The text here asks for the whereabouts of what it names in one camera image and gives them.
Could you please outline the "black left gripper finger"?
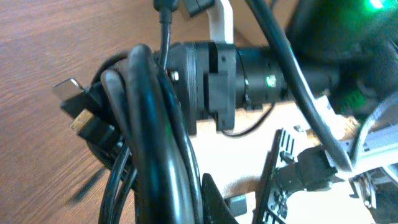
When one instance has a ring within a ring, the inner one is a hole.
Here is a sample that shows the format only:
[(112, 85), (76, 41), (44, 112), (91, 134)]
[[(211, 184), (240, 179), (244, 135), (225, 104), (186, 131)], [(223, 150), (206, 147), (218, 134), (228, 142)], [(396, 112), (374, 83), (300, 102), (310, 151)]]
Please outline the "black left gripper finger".
[(238, 224), (209, 173), (202, 176), (201, 194), (204, 224)]

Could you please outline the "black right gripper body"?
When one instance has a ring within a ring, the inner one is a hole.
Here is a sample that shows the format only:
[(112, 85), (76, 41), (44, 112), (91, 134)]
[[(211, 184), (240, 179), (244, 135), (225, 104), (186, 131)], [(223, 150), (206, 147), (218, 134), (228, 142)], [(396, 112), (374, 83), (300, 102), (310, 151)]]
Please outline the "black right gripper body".
[(169, 49), (167, 70), (177, 72), (173, 86), (189, 135), (197, 121), (213, 119), (217, 131), (234, 128), (236, 47), (216, 42), (177, 42)]

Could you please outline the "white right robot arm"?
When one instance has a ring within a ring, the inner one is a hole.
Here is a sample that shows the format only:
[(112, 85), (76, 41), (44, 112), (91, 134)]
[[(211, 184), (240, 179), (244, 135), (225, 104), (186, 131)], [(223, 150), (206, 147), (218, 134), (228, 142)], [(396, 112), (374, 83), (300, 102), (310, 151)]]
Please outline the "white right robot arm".
[[(300, 1), (287, 40), (314, 96), (328, 90), (337, 113), (363, 117), (397, 90), (396, 1)], [(230, 131), (237, 109), (291, 101), (294, 88), (268, 46), (182, 42), (166, 71), (189, 135), (212, 119)]]

